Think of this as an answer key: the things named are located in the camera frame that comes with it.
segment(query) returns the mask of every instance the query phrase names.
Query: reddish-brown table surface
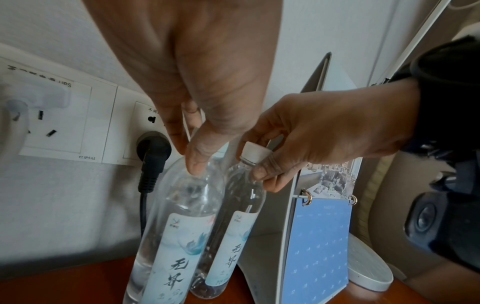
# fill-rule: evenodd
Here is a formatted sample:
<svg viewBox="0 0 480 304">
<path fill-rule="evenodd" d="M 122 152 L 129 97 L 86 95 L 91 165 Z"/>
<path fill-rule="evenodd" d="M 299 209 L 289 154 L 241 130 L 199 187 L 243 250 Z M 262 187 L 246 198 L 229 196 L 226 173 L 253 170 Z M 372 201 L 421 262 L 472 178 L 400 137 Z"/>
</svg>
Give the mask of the reddish-brown table surface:
<svg viewBox="0 0 480 304">
<path fill-rule="evenodd" d="M 9 304 L 120 304 L 134 258 L 91 264 L 0 281 L 1 302 Z M 240 269 L 235 269 L 225 292 L 212 300 L 189 294 L 186 304 L 253 304 Z M 372 292 L 348 284 L 329 304 L 431 304 L 410 287 L 395 280 L 386 292 Z"/>
</svg>

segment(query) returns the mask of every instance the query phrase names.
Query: transparent water bottle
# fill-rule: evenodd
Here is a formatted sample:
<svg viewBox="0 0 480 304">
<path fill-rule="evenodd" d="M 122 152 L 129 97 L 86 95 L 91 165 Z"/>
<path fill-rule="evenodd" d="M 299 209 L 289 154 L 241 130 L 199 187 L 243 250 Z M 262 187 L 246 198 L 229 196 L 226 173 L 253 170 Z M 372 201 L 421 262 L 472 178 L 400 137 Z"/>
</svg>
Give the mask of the transparent water bottle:
<svg viewBox="0 0 480 304">
<path fill-rule="evenodd" d="M 214 298 L 227 287 L 267 194 L 262 182 L 252 180 L 251 170 L 271 153 L 247 142 L 241 162 L 228 170 L 223 204 L 191 281 L 197 297 Z"/>
<path fill-rule="evenodd" d="M 216 153 L 201 177 L 175 162 L 156 192 L 123 304 L 184 303 L 225 193 Z"/>
</svg>

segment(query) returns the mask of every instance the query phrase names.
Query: black power plug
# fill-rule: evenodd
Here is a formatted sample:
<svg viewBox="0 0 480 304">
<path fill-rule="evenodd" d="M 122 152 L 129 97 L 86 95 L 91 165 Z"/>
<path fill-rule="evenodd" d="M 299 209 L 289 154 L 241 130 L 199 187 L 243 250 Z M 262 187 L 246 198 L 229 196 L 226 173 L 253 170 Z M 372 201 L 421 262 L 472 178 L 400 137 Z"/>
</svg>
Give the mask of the black power plug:
<svg viewBox="0 0 480 304">
<path fill-rule="evenodd" d="M 140 182 L 140 231 L 143 236 L 147 224 L 147 194 L 152 193 L 160 173 L 164 171 L 165 162 L 172 153 L 172 146 L 165 135 L 148 132 L 136 142 L 136 154 L 143 161 Z"/>
</svg>

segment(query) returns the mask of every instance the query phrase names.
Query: socket panel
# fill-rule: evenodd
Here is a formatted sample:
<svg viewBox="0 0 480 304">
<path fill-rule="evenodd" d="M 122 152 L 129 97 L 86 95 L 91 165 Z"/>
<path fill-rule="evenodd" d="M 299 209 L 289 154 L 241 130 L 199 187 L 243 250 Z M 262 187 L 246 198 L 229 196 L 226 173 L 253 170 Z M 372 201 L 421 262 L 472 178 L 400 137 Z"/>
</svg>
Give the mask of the socket panel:
<svg viewBox="0 0 480 304">
<path fill-rule="evenodd" d="M 0 44 L 0 74 L 12 71 L 70 90 L 66 108 L 29 109 L 30 133 L 20 155 L 100 163 L 117 85 Z"/>
<path fill-rule="evenodd" d="M 160 132 L 170 140 L 151 99 L 145 94 L 118 87 L 102 162 L 141 166 L 142 162 L 136 152 L 137 140 L 150 131 Z M 181 157 L 172 144 L 165 169 Z"/>
</svg>

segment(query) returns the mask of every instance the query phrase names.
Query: bottle label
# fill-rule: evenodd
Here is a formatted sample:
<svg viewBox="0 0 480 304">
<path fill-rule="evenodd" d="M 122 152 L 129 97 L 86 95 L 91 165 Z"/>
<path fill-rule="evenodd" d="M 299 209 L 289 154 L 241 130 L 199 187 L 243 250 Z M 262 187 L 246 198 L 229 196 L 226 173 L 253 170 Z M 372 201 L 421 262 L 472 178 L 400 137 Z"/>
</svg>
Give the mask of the bottle label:
<svg viewBox="0 0 480 304">
<path fill-rule="evenodd" d="M 211 264 L 210 271 L 206 276 L 205 283 L 207 285 L 220 286 L 229 281 L 258 214 L 258 212 L 245 213 L 241 211 L 233 213 L 225 236 L 221 240 L 218 252 Z"/>
<path fill-rule="evenodd" d="M 215 215 L 170 214 L 141 304 L 179 304 L 186 297 L 214 222 Z"/>
</svg>

